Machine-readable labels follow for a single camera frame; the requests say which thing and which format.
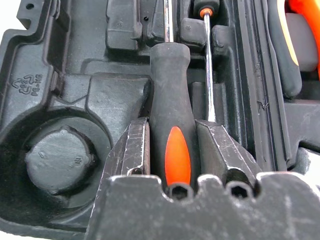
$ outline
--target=orange and black handle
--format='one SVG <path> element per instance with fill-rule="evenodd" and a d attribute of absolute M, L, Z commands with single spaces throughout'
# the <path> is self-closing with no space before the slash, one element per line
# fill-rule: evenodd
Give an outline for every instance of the orange and black handle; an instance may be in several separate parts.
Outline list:
<path fill-rule="evenodd" d="M 288 2 L 291 10 L 302 14 L 309 24 L 317 45 L 318 56 L 320 56 L 320 0 L 289 0 Z M 320 79 L 320 61 L 317 68 Z"/>
<path fill-rule="evenodd" d="M 291 99 L 300 93 L 302 78 L 287 25 L 285 0 L 267 0 L 267 3 L 268 27 L 278 62 L 282 92 L 284 97 Z"/>
<path fill-rule="evenodd" d="M 194 187 L 200 174 L 198 137 L 191 108 L 187 69 L 189 48 L 166 42 L 150 50 L 154 96 L 150 113 L 151 172 L 164 186 Z"/>

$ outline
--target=white background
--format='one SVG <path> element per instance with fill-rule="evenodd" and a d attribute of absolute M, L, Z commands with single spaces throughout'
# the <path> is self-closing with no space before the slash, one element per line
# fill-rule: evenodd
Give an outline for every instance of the white background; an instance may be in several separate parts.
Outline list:
<path fill-rule="evenodd" d="M 20 0 L 0 0 L 0 41 L 7 29 L 24 30 L 24 26 L 16 18 Z M 0 231 L 0 240 L 41 240 L 40 238 L 14 236 Z"/>

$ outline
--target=black rubber handle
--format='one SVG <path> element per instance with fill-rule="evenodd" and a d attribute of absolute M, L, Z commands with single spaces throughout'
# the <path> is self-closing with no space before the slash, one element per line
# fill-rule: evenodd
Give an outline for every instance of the black rubber handle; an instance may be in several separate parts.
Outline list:
<path fill-rule="evenodd" d="M 150 67 L 154 81 L 154 96 L 150 114 L 152 173 L 166 186 L 165 154 L 172 127 L 184 135 L 191 162 L 191 187 L 200 174 L 199 147 L 196 124 L 191 108 L 187 69 L 190 50 L 180 43 L 161 43 L 150 51 Z"/>
<path fill-rule="evenodd" d="M 299 63 L 288 30 L 285 0 L 268 0 L 268 26 L 278 62 L 282 92 L 294 98 L 302 88 Z"/>

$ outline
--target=metal tool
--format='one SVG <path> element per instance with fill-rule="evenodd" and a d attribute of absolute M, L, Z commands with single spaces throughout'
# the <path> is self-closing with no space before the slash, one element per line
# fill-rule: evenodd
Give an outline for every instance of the metal tool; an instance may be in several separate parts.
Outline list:
<path fill-rule="evenodd" d="M 198 138 L 187 83 L 190 50 L 174 42 L 172 0 L 164 0 L 164 40 L 150 50 L 154 95 L 150 113 L 151 172 L 164 185 L 190 184 L 200 174 Z"/>
<path fill-rule="evenodd" d="M 216 112 L 214 103 L 214 77 L 211 52 L 211 25 L 210 17 L 214 12 L 210 8 L 204 8 L 200 11 L 200 17 L 203 18 L 206 31 L 206 49 L 205 49 L 205 84 L 206 84 L 206 119 L 209 122 L 216 122 Z"/>

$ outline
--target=metal shaft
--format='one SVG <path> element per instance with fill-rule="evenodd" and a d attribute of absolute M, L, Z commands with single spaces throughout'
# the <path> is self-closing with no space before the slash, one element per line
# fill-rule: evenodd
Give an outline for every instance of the metal shaft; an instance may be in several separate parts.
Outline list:
<path fill-rule="evenodd" d="M 174 42 L 174 24 L 172 12 L 172 0 L 164 0 L 164 42 Z"/>
<path fill-rule="evenodd" d="M 216 122 L 216 112 L 214 104 L 214 77 L 211 53 L 211 26 L 210 14 L 204 15 L 204 23 L 206 30 L 206 50 L 205 50 L 205 71 L 206 71 L 206 118 L 209 122 Z"/>

